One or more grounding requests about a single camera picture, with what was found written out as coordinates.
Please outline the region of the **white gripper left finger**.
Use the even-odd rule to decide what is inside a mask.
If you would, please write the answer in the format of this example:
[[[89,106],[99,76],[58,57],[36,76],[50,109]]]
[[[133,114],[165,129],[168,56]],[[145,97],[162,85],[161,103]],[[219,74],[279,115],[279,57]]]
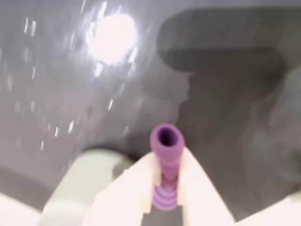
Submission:
[[[150,213],[154,188],[161,182],[154,153],[148,153],[125,170],[93,204],[94,226],[140,226]]]

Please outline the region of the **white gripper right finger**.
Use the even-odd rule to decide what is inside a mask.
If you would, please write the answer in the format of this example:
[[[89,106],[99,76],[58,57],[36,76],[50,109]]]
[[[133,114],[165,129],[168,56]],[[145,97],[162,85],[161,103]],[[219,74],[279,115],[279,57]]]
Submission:
[[[178,174],[177,202],[184,226],[232,226],[235,220],[212,181],[188,148]]]

